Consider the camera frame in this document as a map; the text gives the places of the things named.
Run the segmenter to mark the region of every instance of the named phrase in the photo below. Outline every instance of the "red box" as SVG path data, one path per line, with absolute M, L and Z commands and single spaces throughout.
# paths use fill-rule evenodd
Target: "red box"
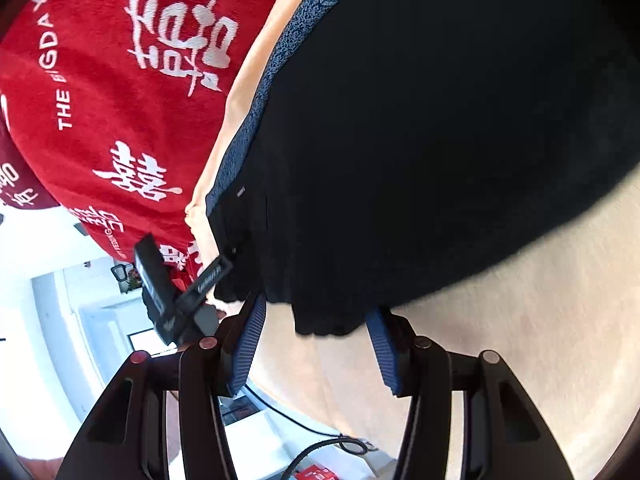
M 309 466 L 304 471 L 295 473 L 296 480 L 338 480 L 333 471 L 317 465 Z

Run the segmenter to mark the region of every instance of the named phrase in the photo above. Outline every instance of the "ribbed blue pad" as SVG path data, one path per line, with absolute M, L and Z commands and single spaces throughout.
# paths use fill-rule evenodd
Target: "ribbed blue pad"
M 373 345 L 373 351 L 378 359 L 378 366 L 382 374 L 382 380 L 391 388 L 391 393 L 397 395 L 401 389 L 400 376 L 398 374 L 398 358 L 391 344 L 391 338 L 382 321 L 382 315 L 378 309 L 367 314 L 367 329 Z
M 249 369 L 254 360 L 255 349 L 260 341 L 260 334 L 264 326 L 264 320 L 267 317 L 267 300 L 264 295 L 260 294 L 254 303 L 251 314 L 244 327 L 244 332 L 238 340 L 236 352 L 233 355 L 233 370 L 231 382 L 228 384 L 229 391 L 235 395 L 240 388 L 246 384 L 246 378 L 249 376 Z

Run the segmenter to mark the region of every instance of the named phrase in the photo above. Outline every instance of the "screw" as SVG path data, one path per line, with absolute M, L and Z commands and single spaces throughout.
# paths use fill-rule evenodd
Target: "screw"
M 493 350 L 486 350 L 482 352 L 482 359 L 491 365 L 497 365 L 500 362 L 500 356 Z
M 200 340 L 200 348 L 203 350 L 211 350 L 218 344 L 218 340 L 215 337 L 205 337 Z
M 143 363 L 146 361 L 146 357 L 148 356 L 148 353 L 146 353 L 144 350 L 138 350 L 137 352 L 133 352 L 133 354 L 131 354 L 131 362 L 135 365 L 139 365 L 140 363 Z
M 431 339 L 423 335 L 418 335 L 414 339 L 414 345 L 416 346 L 416 348 L 429 348 L 431 346 Z

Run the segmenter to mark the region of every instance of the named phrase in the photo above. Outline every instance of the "blue garment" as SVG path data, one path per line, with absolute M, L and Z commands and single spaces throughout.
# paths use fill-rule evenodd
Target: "blue garment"
M 242 163 L 249 151 L 264 106 L 269 96 L 271 83 L 287 60 L 296 52 L 316 23 L 340 0 L 302 0 L 290 22 L 282 31 L 280 39 L 273 48 L 271 57 L 264 69 L 255 92 L 249 113 L 232 139 L 225 156 L 222 158 L 216 181 L 207 195 L 207 216 L 215 208 L 220 196 L 238 176 Z

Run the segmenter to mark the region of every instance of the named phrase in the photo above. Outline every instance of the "window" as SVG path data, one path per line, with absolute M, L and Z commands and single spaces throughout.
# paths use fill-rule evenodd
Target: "window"
M 151 357 L 173 354 L 177 351 L 174 343 L 169 346 L 165 345 L 152 328 L 129 334 L 127 337 L 129 337 L 134 350 L 145 350 L 151 354 Z

